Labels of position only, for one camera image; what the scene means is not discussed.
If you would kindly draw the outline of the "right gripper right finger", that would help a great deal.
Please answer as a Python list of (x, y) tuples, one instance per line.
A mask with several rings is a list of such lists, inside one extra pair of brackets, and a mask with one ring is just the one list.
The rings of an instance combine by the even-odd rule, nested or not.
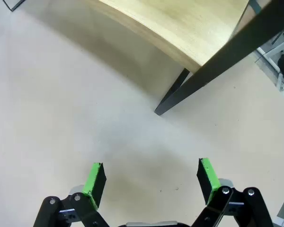
[(206, 207), (194, 227), (217, 227), (224, 216), (232, 216), (239, 227), (272, 227), (268, 209), (256, 187), (243, 191), (222, 184), (208, 158), (200, 158), (196, 174)]

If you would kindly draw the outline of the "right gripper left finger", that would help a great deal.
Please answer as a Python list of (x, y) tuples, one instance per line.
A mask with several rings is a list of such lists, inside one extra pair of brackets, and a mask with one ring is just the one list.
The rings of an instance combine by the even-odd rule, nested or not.
[(94, 163), (80, 192), (69, 194), (63, 200), (56, 196), (44, 198), (34, 226), (70, 227), (81, 222), (85, 227), (107, 227), (98, 212), (106, 180), (103, 164)]

